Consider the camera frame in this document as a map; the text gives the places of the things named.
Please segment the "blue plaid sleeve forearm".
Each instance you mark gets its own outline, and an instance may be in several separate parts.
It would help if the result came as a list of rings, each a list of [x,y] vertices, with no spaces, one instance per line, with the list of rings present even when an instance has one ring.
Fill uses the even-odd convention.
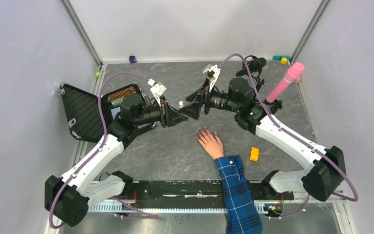
[[[227,211],[227,234],[261,234],[261,217],[244,176],[240,155],[215,159],[222,180],[223,196]]]

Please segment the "person hand with painted nails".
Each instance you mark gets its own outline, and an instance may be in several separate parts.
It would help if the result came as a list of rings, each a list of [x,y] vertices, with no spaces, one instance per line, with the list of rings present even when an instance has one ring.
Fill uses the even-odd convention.
[[[199,129],[197,132],[197,140],[213,160],[224,157],[223,144],[215,132],[212,133],[207,128],[204,130]]]

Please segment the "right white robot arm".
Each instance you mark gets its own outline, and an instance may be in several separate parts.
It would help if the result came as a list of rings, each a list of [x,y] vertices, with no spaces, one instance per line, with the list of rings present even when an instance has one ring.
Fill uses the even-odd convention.
[[[234,119],[242,129],[273,143],[303,167],[299,171],[271,172],[262,185],[266,198],[274,199],[284,192],[307,192],[324,202],[335,195],[344,180],[343,151],[337,146],[326,148],[316,144],[287,128],[273,114],[268,115],[246,79],[233,78],[226,93],[211,89],[210,80],[206,79],[186,101],[179,112],[196,120],[212,108],[234,112]]]

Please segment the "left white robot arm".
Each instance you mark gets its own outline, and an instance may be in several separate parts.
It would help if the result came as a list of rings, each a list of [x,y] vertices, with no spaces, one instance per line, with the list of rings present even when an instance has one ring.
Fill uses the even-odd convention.
[[[104,127],[103,137],[90,153],[62,176],[52,175],[45,181],[44,207],[50,213],[51,228],[59,229],[64,224],[73,227],[83,220],[90,207],[116,195],[125,199],[133,194],[133,185],[115,175],[95,185],[91,182],[144,133],[139,130],[140,125],[160,122],[163,127],[171,127],[188,119],[171,107],[164,96],[158,98],[157,105],[146,106],[141,95],[130,94],[123,98],[119,108],[114,121]]]

